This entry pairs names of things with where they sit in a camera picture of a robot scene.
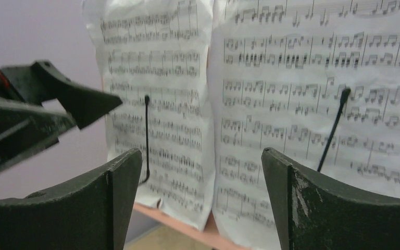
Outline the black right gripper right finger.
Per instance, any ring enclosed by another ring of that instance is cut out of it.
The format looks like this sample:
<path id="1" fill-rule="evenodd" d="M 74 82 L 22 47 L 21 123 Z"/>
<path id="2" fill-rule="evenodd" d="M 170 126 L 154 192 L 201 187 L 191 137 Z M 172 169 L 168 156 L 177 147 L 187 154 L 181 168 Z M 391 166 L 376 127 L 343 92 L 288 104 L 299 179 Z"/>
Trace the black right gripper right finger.
<path id="1" fill-rule="evenodd" d="M 271 147 L 261 161 L 282 249 L 400 249 L 400 198 L 345 184 Z"/>

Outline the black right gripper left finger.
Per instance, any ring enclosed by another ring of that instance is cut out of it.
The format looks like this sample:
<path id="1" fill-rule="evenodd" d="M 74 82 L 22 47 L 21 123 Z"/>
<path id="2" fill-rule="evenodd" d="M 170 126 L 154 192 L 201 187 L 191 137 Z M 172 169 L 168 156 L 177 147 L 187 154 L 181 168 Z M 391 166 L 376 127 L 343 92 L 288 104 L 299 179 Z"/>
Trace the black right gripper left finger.
<path id="1" fill-rule="evenodd" d="M 0 200 L 0 249 L 123 249 L 142 170 L 131 149 L 25 198 Z"/>

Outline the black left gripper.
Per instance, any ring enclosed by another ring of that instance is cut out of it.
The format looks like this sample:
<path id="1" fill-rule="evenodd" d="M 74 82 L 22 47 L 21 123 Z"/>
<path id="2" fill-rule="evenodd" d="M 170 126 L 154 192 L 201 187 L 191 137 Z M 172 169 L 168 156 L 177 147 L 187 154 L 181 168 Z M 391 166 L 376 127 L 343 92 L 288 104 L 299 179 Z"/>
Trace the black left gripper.
<path id="1" fill-rule="evenodd" d="M 47 110 L 56 99 L 66 110 Z M 122 104 L 119 96 L 80 85 L 50 61 L 0 68 L 0 172 L 83 129 Z"/>

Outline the pink folding music stand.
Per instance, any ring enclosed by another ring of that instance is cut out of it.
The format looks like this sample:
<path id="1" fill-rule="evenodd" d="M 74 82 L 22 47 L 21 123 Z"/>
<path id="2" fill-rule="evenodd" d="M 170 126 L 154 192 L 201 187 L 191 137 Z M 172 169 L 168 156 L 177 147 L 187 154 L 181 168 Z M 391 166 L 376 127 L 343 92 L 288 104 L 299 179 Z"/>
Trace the pink folding music stand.
<path id="1" fill-rule="evenodd" d="M 214 120 L 208 100 L 206 51 L 110 50 L 103 87 L 122 106 L 106 118 L 108 158 L 142 153 L 134 208 L 217 249 L 222 238 L 211 214 L 215 180 Z"/>

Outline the sheet music paper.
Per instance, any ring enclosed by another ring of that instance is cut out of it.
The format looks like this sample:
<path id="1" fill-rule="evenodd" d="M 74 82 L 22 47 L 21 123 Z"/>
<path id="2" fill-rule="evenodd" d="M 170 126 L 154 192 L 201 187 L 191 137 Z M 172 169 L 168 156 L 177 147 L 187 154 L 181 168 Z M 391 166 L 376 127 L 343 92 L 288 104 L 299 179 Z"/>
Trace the sheet music paper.
<path id="1" fill-rule="evenodd" d="M 108 158 L 138 148 L 135 201 L 198 230 L 215 178 L 207 57 L 213 1 L 84 1 L 82 15 L 105 92 Z"/>
<path id="2" fill-rule="evenodd" d="M 212 36 L 222 237 L 280 247 L 266 147 L 400 198 L 400 1 L 215 1 Z"/>

